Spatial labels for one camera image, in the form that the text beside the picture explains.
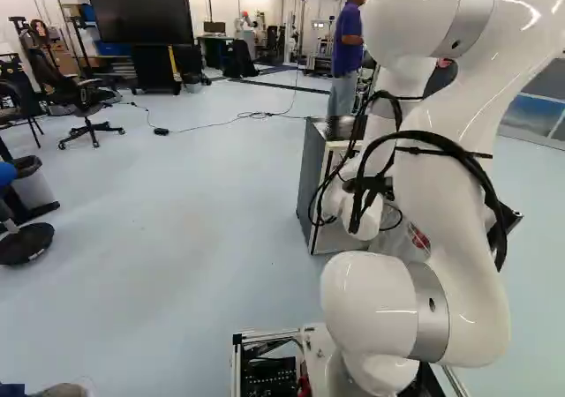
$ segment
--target epoxy floor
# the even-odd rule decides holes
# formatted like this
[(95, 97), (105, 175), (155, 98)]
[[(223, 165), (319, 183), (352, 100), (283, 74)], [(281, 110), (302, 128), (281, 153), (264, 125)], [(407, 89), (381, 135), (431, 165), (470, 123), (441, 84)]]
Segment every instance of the epoxy floor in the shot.
[[(199, 94), (124, 101), (180, 130), (285, 110), (292, 95), (222, 80)], [(327, 98), (299, 92), (290, 115), (323, 115)], [(41, 157), (62, 206), (44, 217), (56, 227), (49, 253), (0, 269), (0, 381), (30, 392), (80, 381), (98, 397), (229, 395), (234, 332), (321, 320), (326, 260), (308, 255), (294, 214), (304, 122), (245, 119), (158, 137), (142, 109), (93, 116), (106, 119), (127, 134), (99, 133), (98, 149), (87, 137), (57, 149), (81, 123), (72, 116), (42, 121), (39, 151), (26, 126), (1, 132), (14, 155)], [(462, 373), (472, 395), (563, 386), (564, 172), (562, 152), (497, 142), (494, 183), (525, 214), (503, 274), (514, 336), (501, 362)]]

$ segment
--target man's arm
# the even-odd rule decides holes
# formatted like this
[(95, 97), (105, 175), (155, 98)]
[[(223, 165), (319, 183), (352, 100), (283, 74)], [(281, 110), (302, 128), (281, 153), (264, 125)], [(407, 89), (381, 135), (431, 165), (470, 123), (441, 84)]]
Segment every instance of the man's arm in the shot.
[(359, 11), (350, 11), (342, 23), (342, 43), (348, 46), (363, 44), (363, 28)]

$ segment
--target gray pants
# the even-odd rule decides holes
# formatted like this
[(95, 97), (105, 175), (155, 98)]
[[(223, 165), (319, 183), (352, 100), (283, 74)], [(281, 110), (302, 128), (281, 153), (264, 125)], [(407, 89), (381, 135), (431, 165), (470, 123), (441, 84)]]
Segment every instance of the gray pants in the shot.
[(332, 80), (328, 101), (328, 116), (351, 115), (357, 89), (357, 71), (348, 72)]

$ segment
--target man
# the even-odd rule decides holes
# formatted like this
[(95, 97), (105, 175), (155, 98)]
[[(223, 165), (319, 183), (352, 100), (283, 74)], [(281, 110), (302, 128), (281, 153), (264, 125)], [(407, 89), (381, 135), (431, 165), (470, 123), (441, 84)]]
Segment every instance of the man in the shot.
[(363, 30), (359, 6), (364, 3), (365, 0), (347, 0), (335, 23), (332, 55), (334, 79), (328, 102), (329, 123), (332, 123), (332, 116), (350, 115), (353, 110), (358, 69), (363, 59)]

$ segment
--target blue bin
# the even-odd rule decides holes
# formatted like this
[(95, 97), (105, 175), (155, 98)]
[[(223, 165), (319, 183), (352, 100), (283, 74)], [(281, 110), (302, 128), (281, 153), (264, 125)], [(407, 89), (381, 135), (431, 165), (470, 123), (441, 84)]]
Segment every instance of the blue bin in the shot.
[(80, 13), (82, 14), (82, 18), (86, 22), (95, 22), (96, 17), (94, 15), (94, 9), (90, 4), (81, 4), (80, 5)]
[(95, 41), (94, 44), (100, 56), (129, 56), (132, 54), (132, 47), (129, 44), (104, 42), (100, 40)]

